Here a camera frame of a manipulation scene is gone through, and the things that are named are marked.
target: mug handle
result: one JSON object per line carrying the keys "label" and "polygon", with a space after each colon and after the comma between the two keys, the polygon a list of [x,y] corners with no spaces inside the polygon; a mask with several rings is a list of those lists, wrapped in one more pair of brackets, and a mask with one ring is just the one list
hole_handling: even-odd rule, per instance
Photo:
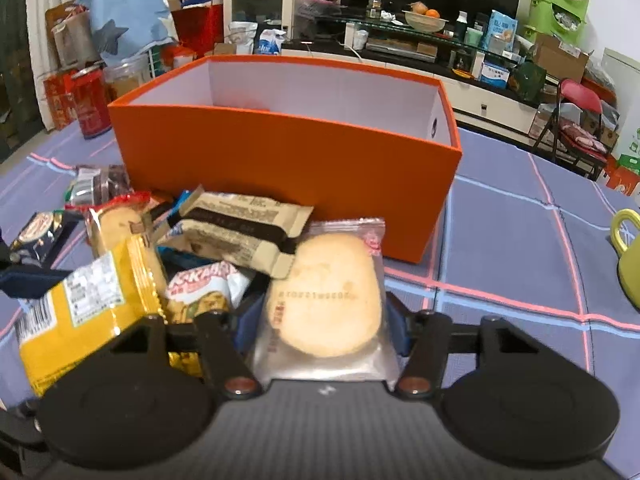
{"label": "mug handle", "polygon": [[622,256],[622,254],[628,249],[620,236],[620,228],[622,227],[622,222],[625,220],[629,220],[638,230],[640,230],[640,214],[636,213],[633,209],[621,209],[615,214],[611,221],[610,234],[611,243],[618,253],[618,256]]}

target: red box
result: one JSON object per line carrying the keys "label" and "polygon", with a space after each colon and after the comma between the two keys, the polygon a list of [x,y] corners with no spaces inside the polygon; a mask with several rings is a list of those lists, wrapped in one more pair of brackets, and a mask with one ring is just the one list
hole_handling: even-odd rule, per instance
{"label": "red box", "polygon": [[207,190],[383,217],[385,256],[419,262],[462,156],[442,83],[325,59],[213,56],[110,105],[136,189]]}

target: yellow snack package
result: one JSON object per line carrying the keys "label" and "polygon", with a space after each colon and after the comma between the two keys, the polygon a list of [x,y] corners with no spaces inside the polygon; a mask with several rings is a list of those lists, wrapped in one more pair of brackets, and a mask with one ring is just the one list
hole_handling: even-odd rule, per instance
{"label": "yellow snack package", "polygon": [[20,357],[42,394],[148,314],[162,314],[148,240],[135,235],[52,288],[16,324]]}

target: round cracker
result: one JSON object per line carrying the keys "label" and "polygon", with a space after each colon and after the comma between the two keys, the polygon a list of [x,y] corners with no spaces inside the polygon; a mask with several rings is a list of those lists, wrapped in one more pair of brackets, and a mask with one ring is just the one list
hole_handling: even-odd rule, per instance
{"label": "round cracker", "polygon": [[380,328],[382,301],[364,242],[344,233],[302,242],[286,279],[271,282],[267,316],[285,343],[316,357],[366,345]]}

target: table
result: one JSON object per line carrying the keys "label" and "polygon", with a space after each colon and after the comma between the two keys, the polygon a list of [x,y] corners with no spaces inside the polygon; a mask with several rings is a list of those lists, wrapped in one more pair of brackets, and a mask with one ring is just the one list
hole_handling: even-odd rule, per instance
{"label": "table", "polygon": [[[466,130],[460,139],[464,155],[423,260],[387,259],[386,288],[411,310],[432,308],[455,322],[505,317],[596,375],[622,409],[606,460],[633,477],[640,473],[640,313],[620,288],[608,235],[613,214],[636,205],[499,140]],[[112,133],[84,140],[76,124],[36,151],[0,178],[6,240],[34,211],[60,208],[74,165],[120,161]],[[627,229],[631,241],[637,232]],[[84,240],[79,226],[56,265],[87,264]],[[0,399],[8,406],[30,395],[12,329],[19,314],[17,301],[0,298]],[[473,367],[473,356],[452,356],[445,386]]]}

